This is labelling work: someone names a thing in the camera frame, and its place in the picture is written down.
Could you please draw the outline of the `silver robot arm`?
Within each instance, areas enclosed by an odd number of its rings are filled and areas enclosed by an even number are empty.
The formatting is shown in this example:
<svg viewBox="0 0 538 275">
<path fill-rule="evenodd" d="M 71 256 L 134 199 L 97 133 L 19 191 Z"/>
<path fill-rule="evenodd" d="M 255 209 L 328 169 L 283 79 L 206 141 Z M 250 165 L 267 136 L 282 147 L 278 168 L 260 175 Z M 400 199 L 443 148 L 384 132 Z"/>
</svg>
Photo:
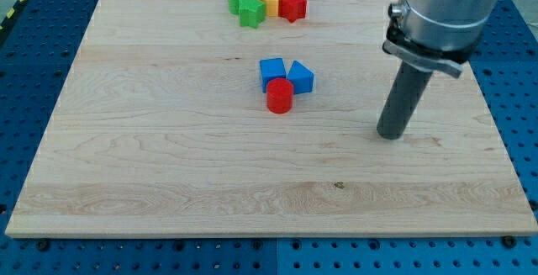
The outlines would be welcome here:
<svg viewBox="0 0 538 275">
<path fill-rule="evenodd" d="M 398 0 L 382 49 L 419 71 L 458 78 L 498 0 Z"/>
</svg>

